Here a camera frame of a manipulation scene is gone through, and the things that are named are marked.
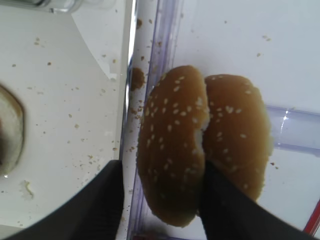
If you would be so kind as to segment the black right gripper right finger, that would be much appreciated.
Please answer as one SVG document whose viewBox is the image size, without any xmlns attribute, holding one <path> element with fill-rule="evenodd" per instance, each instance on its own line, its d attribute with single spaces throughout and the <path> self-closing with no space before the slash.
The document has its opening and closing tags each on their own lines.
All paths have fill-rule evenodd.
<svg viewBox="0 0 320 240">
<path fill-rule="evenodd" d="M 271 214 L 205 163 L 199 216 L 208 240 L 311 240 Z"/>
</svg>

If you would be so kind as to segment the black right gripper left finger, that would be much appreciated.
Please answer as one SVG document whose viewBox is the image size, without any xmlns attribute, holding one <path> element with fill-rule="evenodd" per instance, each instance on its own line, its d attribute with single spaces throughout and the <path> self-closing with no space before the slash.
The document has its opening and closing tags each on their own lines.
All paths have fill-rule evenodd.
<svg viewBox="0 0 320 240">
<path fill-rule="evenodd" d="M 123 164 L 111 160 L 79 193 L 29 227 L 1 225 L 2 240 L 114 240 L 124 209 Z"/>
</svg>

